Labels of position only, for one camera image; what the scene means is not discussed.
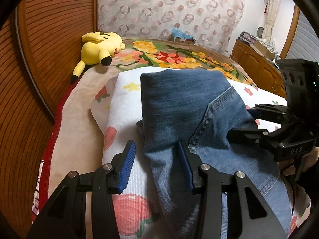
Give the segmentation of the person's right hand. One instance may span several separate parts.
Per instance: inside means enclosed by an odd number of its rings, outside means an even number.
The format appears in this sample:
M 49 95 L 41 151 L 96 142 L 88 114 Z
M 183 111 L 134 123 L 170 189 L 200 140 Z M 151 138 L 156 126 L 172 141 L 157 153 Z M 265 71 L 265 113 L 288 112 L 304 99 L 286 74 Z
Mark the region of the person's right hand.
M 294 162 L 294 159 L 289 159 L 279 162 L 280 169 L 280 179 L 282 181 L 292 178 L 298 172 L 305 172 L 310 167 L 314 166 L 318 161 L 318 147 L 313 147 L 310 153 L 303 155 L 301 163 L 297 168 L 297 164 Z

